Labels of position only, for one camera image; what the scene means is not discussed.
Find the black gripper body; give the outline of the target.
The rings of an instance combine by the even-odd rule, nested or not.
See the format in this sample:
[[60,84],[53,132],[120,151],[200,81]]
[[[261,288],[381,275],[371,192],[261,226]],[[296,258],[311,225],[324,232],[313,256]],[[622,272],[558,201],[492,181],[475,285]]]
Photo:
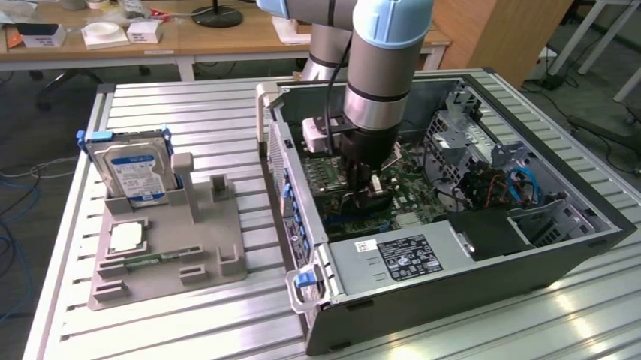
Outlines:
[[348,176],[381,169],[383,162],[391,156],[397,131],[397,125],[385,130],[356,127],[341,134],[339,151]]

